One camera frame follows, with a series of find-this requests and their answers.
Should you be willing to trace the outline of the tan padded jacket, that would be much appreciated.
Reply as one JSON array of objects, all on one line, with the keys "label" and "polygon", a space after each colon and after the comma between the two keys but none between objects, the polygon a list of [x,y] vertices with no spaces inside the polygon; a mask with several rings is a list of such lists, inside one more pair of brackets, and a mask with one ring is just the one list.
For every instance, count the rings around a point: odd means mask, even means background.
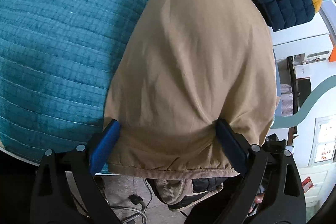
[{"label": "tan padded jacket", "polygon": [[181,211],[238,175],[215,132],[262,145],[277,106],[269,28],[250,0],[149,0],[110,83],[110,172],[148,180]]}]

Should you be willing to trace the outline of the teal quilted bedspread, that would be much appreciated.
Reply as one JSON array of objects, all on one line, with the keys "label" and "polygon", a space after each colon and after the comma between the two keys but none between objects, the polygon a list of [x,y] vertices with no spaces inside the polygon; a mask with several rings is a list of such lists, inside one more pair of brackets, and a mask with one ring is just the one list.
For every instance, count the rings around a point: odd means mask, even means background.
[{"label": "teal quilted bedspread", "polygon": [[102,130],[110,81],[148,0],[1,0],[1,145],[37,164]]}]

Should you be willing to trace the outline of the white wall poster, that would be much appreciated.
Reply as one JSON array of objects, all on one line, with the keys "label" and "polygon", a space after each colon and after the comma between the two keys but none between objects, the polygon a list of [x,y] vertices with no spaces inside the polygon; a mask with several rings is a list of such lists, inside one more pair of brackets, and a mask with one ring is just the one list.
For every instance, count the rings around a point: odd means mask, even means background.
[{"label": "white wall poster", "polygon": [[308,167],[335,162],[335,115],[316,118]]}]

